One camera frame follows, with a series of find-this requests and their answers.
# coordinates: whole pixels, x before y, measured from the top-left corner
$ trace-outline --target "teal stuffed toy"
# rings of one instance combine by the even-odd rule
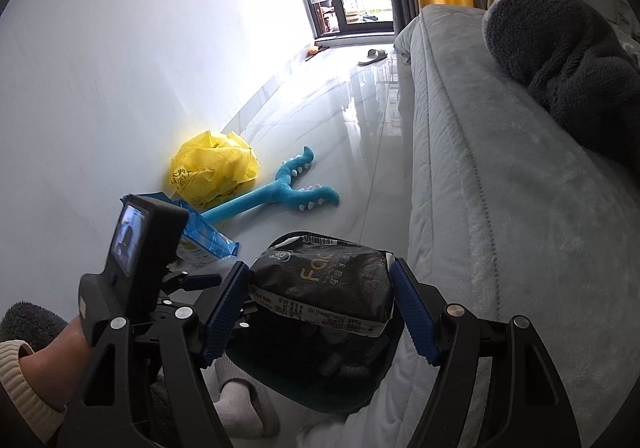
[[[291,187],[293,178],[308,169],[313,160],[313,150],[305,146],[302,155],[282,162],[271,184],[205,211],[202,217],[207,222],[215,224],[266,203],[283,203],[291,209],[300,211],[313,209],[316,204],[322,205],[325,201],[337,206],[340,203],[340,196],[328,186],[316,184],[315,187],[309,186],[306,190],[304,188],[295,190]]]

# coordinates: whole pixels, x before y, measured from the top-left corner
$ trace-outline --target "metal pivot bolt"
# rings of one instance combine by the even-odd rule
[[[526,329],[529,327],[529,320],[527,320],[524,316],[516,316],[513,319],[513,324],[520,329]]]
[[[455,316],[456,318],[460,318],[465,313],[465,308],[462,305],[450,305],[447,307],[447,313],[450,316]]]
[[[115,330],[122,329],[126,324],[127,319],[123,318],[122,316],[118,316],[117,318],[111,320],[111,328]]]
[[[193,309],[191,307],[180,307],[175,310],[175,317],[178,320],[186,320],[189,316],[193,314]]]

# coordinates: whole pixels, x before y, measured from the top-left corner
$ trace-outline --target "blue gripper pad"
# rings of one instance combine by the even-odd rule
[[[200,352],[202,368],[210,367],[214,360],[222,356],[249,293],[249,268],[246,265],[243,264],[242,269],[232,271],[228,277],[230,279],[223,282],[223,286],[226,287],[218,305],[205,326],[206,342]]]
[[[396,304],[409,329],[415,350],[433,365],[441,354],[436,344],[435,323],[402,264],[397,260],[393,262],[389,274],[394,286]]]

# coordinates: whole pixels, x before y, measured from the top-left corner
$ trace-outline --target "gray blanket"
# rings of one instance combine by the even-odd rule
[[[596,9],[583,0],[497,0],[482,34],[498,65],[580,145],[640,178],[640,72]]]

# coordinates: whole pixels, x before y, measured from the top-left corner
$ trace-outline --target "slipper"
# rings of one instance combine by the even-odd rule
[[[369,49],[369,52],[367,52],[367,59],[358,62],[358,65],[370,65],[371,63],[381,62],[384,59],[386,59],[386,50]]]
[[[244,381],[249,384],[251,404],[254,406],[260,421],[262,421],[262,427],[264,432],[262,437],[274,437],[280,431],[280,421],[278,415],[271,404],[271,399],[267,395],[267,388],[260,383],[260,381],[252,378],[238,365],[234,365],[229,359],[228,355],[223,354],[220,359],[216,361],[216,376],[218,377],[219,388],[222,391],[222,387],[225,383],[233,380]]]

